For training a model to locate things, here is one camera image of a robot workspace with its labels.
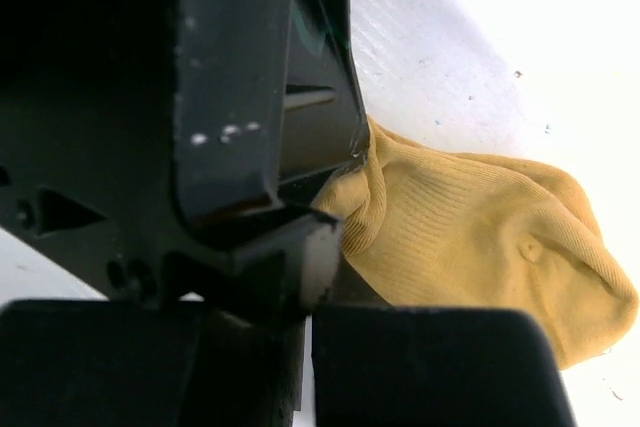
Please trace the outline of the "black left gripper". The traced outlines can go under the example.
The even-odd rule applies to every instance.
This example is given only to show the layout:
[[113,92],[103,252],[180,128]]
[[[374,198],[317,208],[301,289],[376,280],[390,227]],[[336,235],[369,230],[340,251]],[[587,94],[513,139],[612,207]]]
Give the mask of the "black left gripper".
[[305,317],[369,129],[349,0],[1,0],[1,225],[103,294]]

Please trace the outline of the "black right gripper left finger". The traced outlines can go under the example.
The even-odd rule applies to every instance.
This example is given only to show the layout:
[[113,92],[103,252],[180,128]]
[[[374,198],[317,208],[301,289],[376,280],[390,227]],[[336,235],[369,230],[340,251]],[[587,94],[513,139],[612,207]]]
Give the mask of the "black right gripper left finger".
[[17,300],[1,310],[5,426],[289,426],[300,328],[273,333],[200,302]]

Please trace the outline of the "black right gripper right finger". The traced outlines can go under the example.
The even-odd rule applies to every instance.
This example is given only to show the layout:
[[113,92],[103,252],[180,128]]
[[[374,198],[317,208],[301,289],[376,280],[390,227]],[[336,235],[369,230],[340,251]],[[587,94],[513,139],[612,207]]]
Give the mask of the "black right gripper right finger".
[[327,305],[312,321],[319,426],[572,426],[549,342],[504,309]]

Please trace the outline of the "beige sock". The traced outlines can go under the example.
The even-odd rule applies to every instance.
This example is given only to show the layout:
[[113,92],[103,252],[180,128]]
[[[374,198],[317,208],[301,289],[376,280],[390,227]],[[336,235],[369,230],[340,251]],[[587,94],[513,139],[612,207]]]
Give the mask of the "beige sock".
[[573,177],[369,129],[364,166],[334,180],[316,207],[343,218],[343,254],[382,299],[523,310],[563,369],[629,332],[638,293]]

